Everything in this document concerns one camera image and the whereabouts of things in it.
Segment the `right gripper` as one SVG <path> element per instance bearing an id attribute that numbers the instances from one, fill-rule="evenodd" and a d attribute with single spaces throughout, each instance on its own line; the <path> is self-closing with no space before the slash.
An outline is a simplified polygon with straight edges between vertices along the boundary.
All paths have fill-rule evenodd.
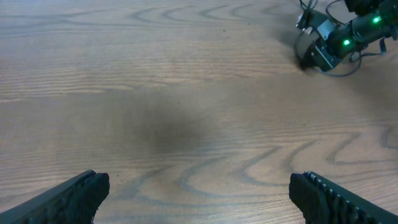
<path id="1" fill-rule="evenodd" d="M 318 67 L 321 71 L 333 70 L 342 59 L 332 54 L 326 42 L 329 35 L 335 30 L 336 24 L 326 15 L 313 9 L 304 10 L 299 16 L 296 28 L 301 30 L 294 42 L 294 52 L 298 64 L 302 69 Z M 302 37 L 311 37 L 313 33 L 318 36 L 299 49 Z"/>

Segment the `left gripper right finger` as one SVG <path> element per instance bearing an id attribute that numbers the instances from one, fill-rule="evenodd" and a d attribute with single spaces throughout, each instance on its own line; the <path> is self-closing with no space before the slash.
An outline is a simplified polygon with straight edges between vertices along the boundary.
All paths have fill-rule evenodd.
<path id="1" fill-rule="evenodd" d="M 397 215 L 306 171 L 290 176 L 289 198 L 311 224 L 397 224 Z"/>

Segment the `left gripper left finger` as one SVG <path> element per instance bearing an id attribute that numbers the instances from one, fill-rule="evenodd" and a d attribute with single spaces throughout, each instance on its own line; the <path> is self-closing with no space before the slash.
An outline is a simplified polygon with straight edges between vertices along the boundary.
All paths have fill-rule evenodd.
<path id="1" fill-rule="evenodd" d="M 1 223 L 86 223 L 108 196 L 109 175 L 87 170 L 1 213 Z"/>

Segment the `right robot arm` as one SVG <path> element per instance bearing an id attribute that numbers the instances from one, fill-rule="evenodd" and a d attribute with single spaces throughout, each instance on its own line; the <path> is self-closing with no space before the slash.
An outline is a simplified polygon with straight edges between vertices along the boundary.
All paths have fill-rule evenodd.
<path id="1" fill-rule="evenodd" d="M 294 43 L 294 53 L 302 69 L 317 67 L 329 75 L 345 57 L 361 65 L 362 53 L 369 44 L 379 41 L 379 55 L 386 53 L 385 40 L 397 40 L 397 0 L 345 1 L 349 12 L 357 15 L 347 23 L 334 18 L 329 7 L 325 13 L 315 10 L 317 1 L 300 1 L 303 14 L 296 28 L 301 33 Z"/>

